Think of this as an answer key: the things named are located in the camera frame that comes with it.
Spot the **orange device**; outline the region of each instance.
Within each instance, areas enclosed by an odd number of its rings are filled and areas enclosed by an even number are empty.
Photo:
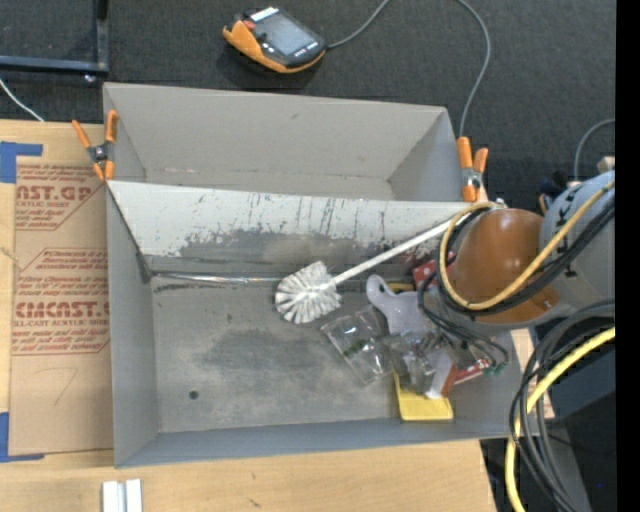
[[[278,73],[307,69],[327,50],[322,37],[273,6],[237,14],[222,35],[244,56]]]

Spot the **black cable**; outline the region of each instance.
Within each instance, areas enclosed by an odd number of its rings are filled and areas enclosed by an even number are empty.
[[[530,357],[523,371],[520,388],[518,389],[518,392],[511,404],[509,413],[511,437],[520,451],[522,460],[527,464],[527,467],[534,476],[536,483],[538,483],[539,487],[545,492],[545,495],[547,495],[547,497],[549,497],[563,510],[575,510],[575,507],[573,507],[571,498],[567,495],[564,486],[562,485],[560,472],[555,463],[553,450],[548,441],[548,432],[546,430],[544,419],[544,403],[542,398],[536,404],[537,421],[540,427],[540,436],[537,442],[533,439],[533,435],[529,429],[528,414],[526,412],[529,385],[533,379],[544,377],[544,375],[546,375],[557,362],[562,360],[569,352],[575,349],[576,346],[579,346],[583,342],[585,336],[588,336],[589,334],[589,332],[583,331],[580,335],[575,336],[573,339],[565,343],[565,345],[559,350],[556,350],[562,337],[569,329],[588,319],[596,317],[606,318],[614,315],[615,300],[610,299],[600,301],[578,311],[549,331],[549,333],[547,333],[535,348],[534,353]],[[596,329],[602,329],[602,326],[590,329],[590,332],[593,332]],[[522,438],[524,443],[520,442],[515,429],[516,411],[518,409],[520,410],[520,421],[523,430]]]
[[[447,264],[451,264],[454,260],[455,260],[455,257],[450,258]],[[451,334],[456,338],[459,338],[460,340],[466,342],[467,344],[476,347],[478,350],[481,350],[485,355],[489,357],[493,368],[496,368],[501,365],[502,366],[507,365],[510,361],[510,355],[509,355],[509,351],[506,350],[504,347],[502,347],[498,343],[495,343],[488,336],[474,333],[471,330],[467,329],[466,327],[458,325],[454,322],[451,322],[439,316],[438,314],[429,310],[426,307],[424,303],[424,294],[426,293],[427,287],[429,286],[429,284],[431,284],[431,282],[436,277],[436,275],[437,274],[435,272],[431,273],[431,275],[425,278],[424,281],[421,283],[417,292],[418,308],[427,316],[427,318],[429,318],[429,320],[431,320],[444,333]],[[499,351],[503,355],[503,361],[501,363],[498,363],[495,357],[493,357],[493,355],[482,345],[486,345],[488,347],[493,348],[494,350]]]
[[[472,317],[493,315],[511,309],[526,300],[533,297],[536,293],[549,285],[558,275],[560,275],[569,264],[576,259],[576,257],[589,245],[589,243],[604,229],[604,227],[615,218],[615,193],[611,195],[603,209],[589,221],[587,226],[576,237],[573,244],[557,257],[553,261],[545,263],[538,269],[538,272],[534,274],[536,276],[535,281],[527,285],[522,290],[514,293],[510,297],[505,298],[499,303],[483,309],[481,311],[469,311],[463,305],[458,304],[449,292],[439,283],[439,292],[443,297],[443,302],[458,313],[465,315],[471,315]],[[453,246],[453,237],[450,238],[450,242],[446,251],[449,252],[449,248]]]

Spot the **cardboard sheet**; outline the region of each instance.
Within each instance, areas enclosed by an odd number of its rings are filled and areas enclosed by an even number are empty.
[[[101,125],[85,129],[103,142]],[[3,259],[15,283],[9,454],[110,448],[104,186],[70,123],[0,121],[0,140],[42,145],[41,157],[17,157],[15,247]]]

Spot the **white brush head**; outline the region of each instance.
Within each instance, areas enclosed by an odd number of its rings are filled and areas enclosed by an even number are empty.
[[[340,295],[327,266],[316,261],[280,281],[275,305],[288,322],[306,324],[338,309]]]

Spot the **white plastic piece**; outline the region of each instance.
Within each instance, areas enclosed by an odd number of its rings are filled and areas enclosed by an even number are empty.
[[[394,293],[386,281],[373,274],[367,279],[367,298],[387,318],[389,334],[412,331],[427,332],[424,317],[418,309],[417,292]]]
[[[102,483],[101,512],[143,512],[142,480]]]

